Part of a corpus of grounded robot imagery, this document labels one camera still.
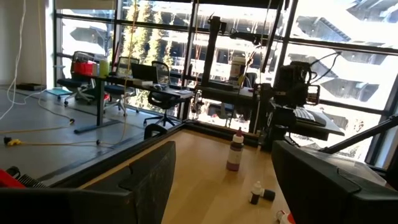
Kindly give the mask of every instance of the wall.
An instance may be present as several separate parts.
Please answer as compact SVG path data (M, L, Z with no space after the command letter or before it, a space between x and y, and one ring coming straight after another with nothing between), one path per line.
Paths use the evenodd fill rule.
M24 29L22 31L21 59L17 83L46 84L46 70L52 76L52 20L46 10L51 0L27 0ZM42 45L40 44L39 9ZM8 84L14 78L15 58L19 48L19 25L23 0L0 0L0 84Z

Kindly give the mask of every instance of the black monitor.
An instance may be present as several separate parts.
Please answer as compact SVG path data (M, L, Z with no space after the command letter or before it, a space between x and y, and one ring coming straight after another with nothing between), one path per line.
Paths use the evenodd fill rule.
M155 66L132 63L131 72L133 78L152 81L154 84L157 83L157 67Z

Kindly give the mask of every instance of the red container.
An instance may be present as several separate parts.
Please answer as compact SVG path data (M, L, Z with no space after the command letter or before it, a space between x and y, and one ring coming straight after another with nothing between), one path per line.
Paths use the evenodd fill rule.
M81 75L93 76L93 62L75 62L73 71Z

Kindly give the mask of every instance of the coil spring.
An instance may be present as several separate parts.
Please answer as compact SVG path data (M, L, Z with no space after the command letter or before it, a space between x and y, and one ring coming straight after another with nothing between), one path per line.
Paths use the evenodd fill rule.
M30 187L30 188L47 188L46 185L41 183L38 180L35 180L28 175L24 174L22 177L19 177L17 179L21 184L23 184L25 187Z

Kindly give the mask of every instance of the black office chair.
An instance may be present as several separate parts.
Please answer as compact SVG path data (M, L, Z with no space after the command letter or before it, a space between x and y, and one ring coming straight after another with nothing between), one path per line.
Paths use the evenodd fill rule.
M139 63L139 59L130 58L130 63ZM129 66L129 57L119 57L118 67L116 68L116 73L113 75L117 75L120 77L125 77L126 75L131 75L131 69L127 70ZM111 98L117 99L116 102L112 103L104 103L104 113L108 108L112 108L114 106L118 106L119 110L123 110L123 116L126 115L126 107L124 105L124 100L128 100L128 98L136 96L137 90L135 88L127 88L126 93L124 93L124 86L122 85L105 85L105 92L109 93Z
M91 82L91 78L82 77L81 75L75 75L73 72L73 65L77 60L94 56L94 54L88 52L75 52L72 58L72 65L70 67L70 73L72 77L65 78L65 76L63 75L63 78L57 80L57 83L59 85L66 87L69 91L72 92L72 94L65 98L65 101L63 102L65 106L68 106L68 100L73 97L75 97L76 100L82 98L87 101L88 104L90 104L92 101L92 99L90 98L94 98L94 96L84 93L85 91L94 87Z
M169 67L163 62L153 61L152 66L157 67L157 79L159 84L170 84L170 70ZM148 102L154 106L158 106L165 110L163 116L156 116L153 118L146 118L144 125L147 125L147 120L159 119L156 124L163 122L163 126L166 126L166 122L175 126L173 121L167 116L167 110L174 108L179 103L183 103L185 100L169 96L161 93L150 92L148 96Z

